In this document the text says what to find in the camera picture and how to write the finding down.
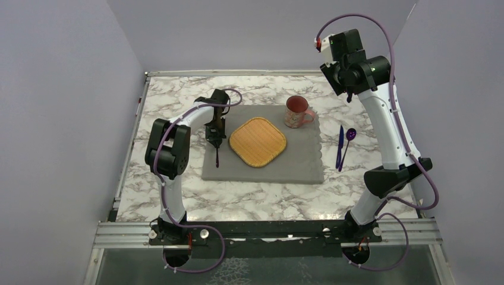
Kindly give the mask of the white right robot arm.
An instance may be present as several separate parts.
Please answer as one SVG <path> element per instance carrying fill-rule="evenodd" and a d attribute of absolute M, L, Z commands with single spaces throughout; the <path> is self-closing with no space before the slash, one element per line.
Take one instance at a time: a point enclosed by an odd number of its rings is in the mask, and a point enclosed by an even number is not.
<path fill-rule="evenodd" d="M 365 172 L 366 190 L 345 216 L 343 234 L 356 242 L 366 235 L 366 226 L 374 222 L 386 199 L 423 170 L 430 170 L 432 162 L 422 157 L 407 127 L 397 124 L 403 116 L 390 79 L 389 60 L 384 56 L 368 58 L 356 29 L 316 39 L 314 44 L 324 58 L 321 72 L 334 92 L 345 93 L 349 102 L 354 95 L 358 96 L 381 151 L 381 166 Z"/>

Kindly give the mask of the pink patterned cup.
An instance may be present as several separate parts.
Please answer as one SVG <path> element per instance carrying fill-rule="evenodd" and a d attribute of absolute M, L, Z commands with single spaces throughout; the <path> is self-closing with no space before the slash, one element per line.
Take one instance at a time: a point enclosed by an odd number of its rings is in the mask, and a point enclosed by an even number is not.
<path fill-rule="evenodd" d="M 286 101 L 284 124 L 289 128 L 300 128 L 312 123 L 316 114 L 310 109 L 308 101 L 302 96 L 291 96 Z"/>

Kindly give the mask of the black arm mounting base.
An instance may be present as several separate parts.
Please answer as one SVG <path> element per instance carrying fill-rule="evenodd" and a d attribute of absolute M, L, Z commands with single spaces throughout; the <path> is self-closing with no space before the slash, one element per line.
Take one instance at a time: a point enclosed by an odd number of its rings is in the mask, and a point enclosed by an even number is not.
<path fill-rule="evenodd" d="M 377 223 L 357 229 L 345 220 L 165 221 L 151 226 L 149 245 L 170 257 L 195 259 L 335 257 L 342 248 L 381 242 Z"/>

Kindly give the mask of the woven yellow wicker tray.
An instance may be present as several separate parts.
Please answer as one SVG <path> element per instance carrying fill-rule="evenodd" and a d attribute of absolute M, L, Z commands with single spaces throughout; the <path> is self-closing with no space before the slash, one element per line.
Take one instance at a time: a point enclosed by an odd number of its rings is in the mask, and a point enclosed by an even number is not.
<path fill-rule="evenodd" d="M 260 168 L 269 164 L 287 146 L 285 135 L 269 120 L 255 117 L 232 132 L 231 149 L 248 166 Z"/>

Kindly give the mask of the grey scalloped cloth placemat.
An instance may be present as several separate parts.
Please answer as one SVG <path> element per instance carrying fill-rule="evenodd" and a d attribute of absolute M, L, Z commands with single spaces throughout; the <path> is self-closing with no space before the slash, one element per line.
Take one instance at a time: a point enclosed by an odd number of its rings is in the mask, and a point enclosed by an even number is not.
<path fill-rule="evenodd" d="M 225 116 L 226 136 L 248 120 L 261 117 L 272 123 L 286 137 L 286 148 L 264 167 L 247 165 L 230 148 L 228 140 L 219 147 L 219 167 L 215 166 L 215 148 L 207 144 L 201 178 L 207 181 L 270 182 L 321 184 L 324 181 L 322 140 L 319 120 L 293 129 L 284 124 L 284 105 L 239 105 Z"/>

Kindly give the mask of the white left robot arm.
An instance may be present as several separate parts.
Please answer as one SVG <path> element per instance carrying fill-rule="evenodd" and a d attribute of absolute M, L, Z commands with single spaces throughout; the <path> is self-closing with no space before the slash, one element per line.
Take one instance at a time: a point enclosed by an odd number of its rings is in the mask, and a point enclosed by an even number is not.
<path fill-rule="evenodd" d="M 144 156 L 150 171 L 160 180 L 161 212 L 157 225 L 174 244 L 184 241 L 187 212 L 182 202 L 181 176 L 190 158 L 191 134 L 204 127 L 206 140 L 216 150 L 225 134 L 225 118 L 231 103 L 229 88 L 215 89 L 210 97 L 198 97 L 191 107 L 170 119 L 157 119 L 152 125 Z"/>

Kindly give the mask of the purple iridescent spoon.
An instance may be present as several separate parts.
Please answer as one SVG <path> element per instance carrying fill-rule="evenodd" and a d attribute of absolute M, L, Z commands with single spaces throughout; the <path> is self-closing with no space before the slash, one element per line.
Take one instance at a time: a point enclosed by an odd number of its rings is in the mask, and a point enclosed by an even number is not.
<path fill-rule="evenodd" d="M 357 131 L 354 128 L 350 128 L 349 130 L 347 130 L 347 132 L 345 134 L 345 137 L 346 137 L 346 140 L 347 140 L 347 144 L 346 144 L 346 147 L 345 147 L 345 151 L 343 153 L 343 157 L 341 158 L 340 165 L 338 167 L 338 171 L 339 172 L 342 171 L 342 168 L 343 168 L 343 165 L 344 165 L 344 161 L 345 161 L 345 157 L 346 157 L 346 154 L 347 154 L 347 151 L 348 151 L 349 144 L 356 137 L 356 135 L 357 135 Z"/>

